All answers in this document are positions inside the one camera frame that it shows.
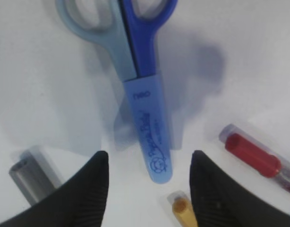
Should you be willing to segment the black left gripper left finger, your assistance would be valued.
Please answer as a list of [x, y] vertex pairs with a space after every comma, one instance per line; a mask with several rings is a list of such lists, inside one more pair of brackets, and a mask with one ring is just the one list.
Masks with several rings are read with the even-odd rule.
[[109, 190], [109, 156], [97, 151], [55, 192], [0, 227], [100, 227]]

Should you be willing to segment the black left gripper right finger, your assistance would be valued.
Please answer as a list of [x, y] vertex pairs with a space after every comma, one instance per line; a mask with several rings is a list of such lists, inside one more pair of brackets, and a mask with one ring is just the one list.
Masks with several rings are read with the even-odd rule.
[[200, 227], [290, 227], [290, 215], [242, 187], [203, 151], [192, 154], [189, 175]]

